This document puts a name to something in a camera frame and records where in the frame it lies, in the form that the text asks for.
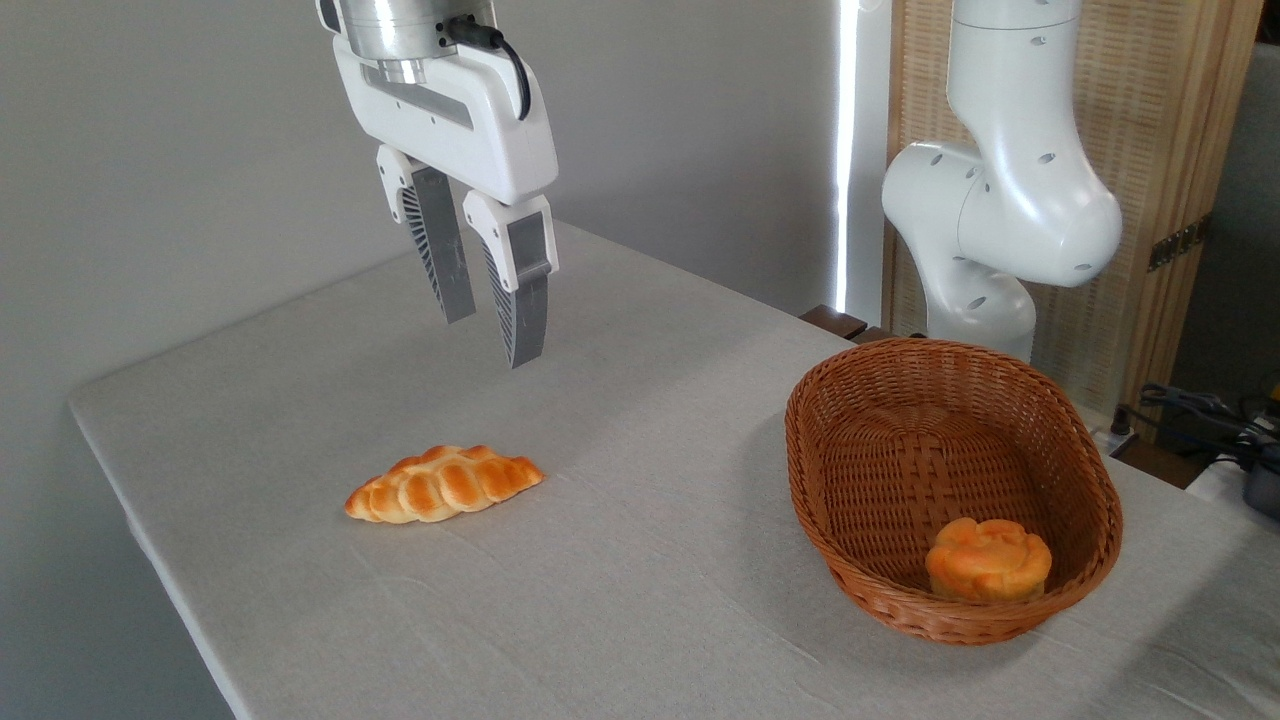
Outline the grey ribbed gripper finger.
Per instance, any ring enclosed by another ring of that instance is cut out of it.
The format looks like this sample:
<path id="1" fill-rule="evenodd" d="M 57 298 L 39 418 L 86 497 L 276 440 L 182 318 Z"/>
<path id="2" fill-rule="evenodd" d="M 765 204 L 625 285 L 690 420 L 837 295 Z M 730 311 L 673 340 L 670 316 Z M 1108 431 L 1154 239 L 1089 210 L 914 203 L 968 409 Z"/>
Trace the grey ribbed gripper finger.
<path id="1" fill-rule="evenodd" d="M 559 269 L 549 202 L 539 195 L 508 206 L 470 192 L 463 213 L 484 243 L 509 366 L 521 366 L 541 355 L 548 277 Z"/>
<path id="2" fill-rule="evenodd" d="M 407 227 L 445 322 L 475 314 L 448 176 L 389 145 L 379 147 L 378 168 L 390 214 Z"/>

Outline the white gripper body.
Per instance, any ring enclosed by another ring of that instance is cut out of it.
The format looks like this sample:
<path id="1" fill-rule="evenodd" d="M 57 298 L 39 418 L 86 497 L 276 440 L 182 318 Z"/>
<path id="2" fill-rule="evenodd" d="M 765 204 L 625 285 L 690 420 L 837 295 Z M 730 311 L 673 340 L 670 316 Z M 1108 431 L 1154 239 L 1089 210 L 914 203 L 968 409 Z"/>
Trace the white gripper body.
<path id="1" fill-rule="evenodd" d="M 520 119 L 518 78 L 503 51 L 463 46 L 431 59 L 421 85 L 387 81 L 340 35 L 333 51 L 357 122 L 381 143 L 507 205 L 556 181 L 559 167 L 539 81 L 526 70 L 531 105 Z"/>

